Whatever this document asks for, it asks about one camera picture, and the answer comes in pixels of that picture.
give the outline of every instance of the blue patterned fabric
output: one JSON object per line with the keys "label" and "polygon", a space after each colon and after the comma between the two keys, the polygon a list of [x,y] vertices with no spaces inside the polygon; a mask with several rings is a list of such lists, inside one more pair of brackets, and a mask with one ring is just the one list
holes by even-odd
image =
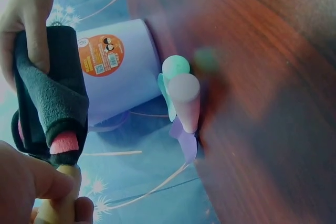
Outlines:
{"label": "blue patterned fabric", "polygon": [[[126,0],[55,0],[48,25],[83,31],[129,19]],[[2,77],[0,87],[0,138],[13,144],[9,125],[17,101]],[[80,194],[93,200],[95,223],[219,223],[195,167],[185,166],[178,141],[169,137],[170,128],[159,97],[132,109],[113,132],[89,133],[79,160]]]}

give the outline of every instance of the pink foam tube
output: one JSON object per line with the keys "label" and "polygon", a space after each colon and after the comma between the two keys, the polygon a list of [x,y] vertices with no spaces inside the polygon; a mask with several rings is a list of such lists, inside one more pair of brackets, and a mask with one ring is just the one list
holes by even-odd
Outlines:
{"label": "pink foam tube", "polygon": [[198,126],[200,108],[200,89],[198,79],[190,73],[175,76],[168,85],[169,95],[183,129],[195,133]]}
{"label": "pink foam tube", "polygon": [[78,151],[78,141],[75,132],[66,131],[58,134],[50,147],[50,154],[59,154],[68,151]]}

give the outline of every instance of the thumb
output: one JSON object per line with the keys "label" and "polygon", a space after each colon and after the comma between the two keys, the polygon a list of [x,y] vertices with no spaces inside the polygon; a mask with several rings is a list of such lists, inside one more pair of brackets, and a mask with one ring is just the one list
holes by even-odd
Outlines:
{"label": "thumb", "polygon": [[31,62],[44,73],[50,70],[46,21],[39,15],[24,18],[27,34],[28,56]]}

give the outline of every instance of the wooden handle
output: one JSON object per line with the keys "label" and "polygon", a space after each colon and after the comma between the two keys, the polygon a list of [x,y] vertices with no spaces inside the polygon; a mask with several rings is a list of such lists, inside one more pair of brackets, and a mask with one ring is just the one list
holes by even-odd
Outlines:
{"label": "wooden handle", "polygon": [[78,166],[61,165],[57,170],[74,178],[74,188],[62,200],[44,200],[38,209],[34,224],[74,224],[75,222],[75,200],[78,198],[81,184],[80,169]]}

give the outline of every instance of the orange sticker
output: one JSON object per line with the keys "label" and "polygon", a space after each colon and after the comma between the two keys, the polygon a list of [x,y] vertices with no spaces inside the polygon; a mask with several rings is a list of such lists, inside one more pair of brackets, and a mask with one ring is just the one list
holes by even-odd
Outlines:
{"label": "orange sticker", "polygon": [[124,59],[124,45],[114,35],[80,39],[78,49],[83,72],[95,77],[112,74]]}

